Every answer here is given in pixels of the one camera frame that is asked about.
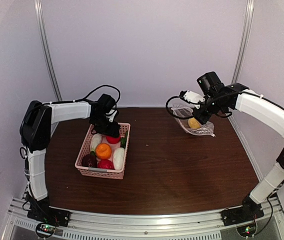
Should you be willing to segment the pink plastic basket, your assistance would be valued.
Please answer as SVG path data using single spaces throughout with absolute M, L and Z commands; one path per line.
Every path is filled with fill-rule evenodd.
M 89 127 L 75 162 L 81 175 L 116 180 L 124 178 L 131 125 L 119 125 L 118 137 L 93 133 L 93 126 Z

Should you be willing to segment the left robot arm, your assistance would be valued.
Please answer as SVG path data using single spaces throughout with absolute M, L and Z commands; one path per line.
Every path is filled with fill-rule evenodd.
M 31 212 L 43 222 L 49 222 L 54 212 L 50 208 L 45 180 L 45 155 L 51 141 L 53 124 L 88 119 L 96 134 L 117 137 L 119 124 L 117 100 L 102 94 L 97 101 L 85 98 L 69 101 L 30 103 L 20 126 L 22 147 L 20 154 L 25 160 L 24 173 L 28 181 Z

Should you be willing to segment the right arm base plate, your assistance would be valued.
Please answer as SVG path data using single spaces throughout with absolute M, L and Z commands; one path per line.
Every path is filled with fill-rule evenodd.
M 226 208 L 220 212 L 224 226 L 237 225 L 249 221 L 253 221 L 256 218 L 264 216 L 263 210 L 257 210 L 254 213 L 247 213 L 243 207 Z

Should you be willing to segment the white radish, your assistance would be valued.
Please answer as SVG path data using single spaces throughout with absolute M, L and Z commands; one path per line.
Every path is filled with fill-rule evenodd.
M 102 142 L 103 136 L 99 133 L 94 134 L 92 136 L 91 142 L 90 142 L 90 151 L 95 152 L 96 147 Z
M 123 167 L 125 158 L 125 149 L 122 147 L 117 148 L 113 153 L 113 165 L 115 170 L 120 170 Z

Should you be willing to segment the red apple front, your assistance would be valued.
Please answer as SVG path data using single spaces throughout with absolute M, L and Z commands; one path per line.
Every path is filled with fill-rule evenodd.
M 114 170 L 115 169 L 113 162 L 108 160 L 108 159 L 101 159 L 97 164 L 97 168 L 107 169 L 107 170 Z

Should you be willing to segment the red apple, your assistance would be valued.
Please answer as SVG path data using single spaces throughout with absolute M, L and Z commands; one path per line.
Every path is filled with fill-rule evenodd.
M 120 142 L 120 139 L 120 135 L 118 135 L 117 137 L 106 136 L 106 141 L 110 144 L 117 144 L 118 142 Z
M 113 162 L 108 160 L 108 159 L 101 159 L 97 164 L 97 168 L 107 169 L 107 170 L 114 170 L 115 169 Z

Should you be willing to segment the yellow peach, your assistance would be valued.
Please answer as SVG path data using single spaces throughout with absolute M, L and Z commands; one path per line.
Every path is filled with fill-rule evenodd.
M 188 121 L 188 126 L 191 128 L 191 129 L 199 129 L 201 128 L 201 124 L 193 117 L 193 118 L 189 118 Z

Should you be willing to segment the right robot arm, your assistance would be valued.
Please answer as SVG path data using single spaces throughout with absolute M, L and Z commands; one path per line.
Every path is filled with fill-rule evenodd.
M 276 131 L 284 139 L 284 108 L 258 95 L 240 83 L 224 85 L 215 72 L 208 72 L 197 79 L 204 96 L 196 101 L 194 117 L 205 124 L 212 115 L 223 113 L 227 118 L 231 110 L 245 113 Z M 243 199 L 238 210 L 241 220 L 250 220 L 259 205 L 284 184 L 284 147 L 274 166 L 256 187 Z

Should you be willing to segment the orange tangerine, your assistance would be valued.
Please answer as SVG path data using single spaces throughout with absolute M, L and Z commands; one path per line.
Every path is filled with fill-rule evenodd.
M 112 149 L 107 143 L 100 143 L 95 150 L 95 154 L 99 159 L 109 159 L 112 155 Z

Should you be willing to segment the clear zip top bag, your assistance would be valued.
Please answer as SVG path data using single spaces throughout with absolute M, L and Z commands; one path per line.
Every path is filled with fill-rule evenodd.
M 214 134 L 214 124 L 207 122 L 206 124 L 201 124 L 194 117 L 189 119 L 182 119 L 191 116 L 193 109 L 185 104 L 174 104 L 171 109 L 172 113 L 179 118 L 175 118 L 180 127 L 187 133 L 193 136 L 212 136 Z

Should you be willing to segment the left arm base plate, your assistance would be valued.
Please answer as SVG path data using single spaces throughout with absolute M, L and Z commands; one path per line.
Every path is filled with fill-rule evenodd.
M 56 227 L 67 227 L 70 215 L 71 213 L 67 210 L 49 208 L 48 212 L 43 212 L 33 208 L 28 211 L 27 217 Z

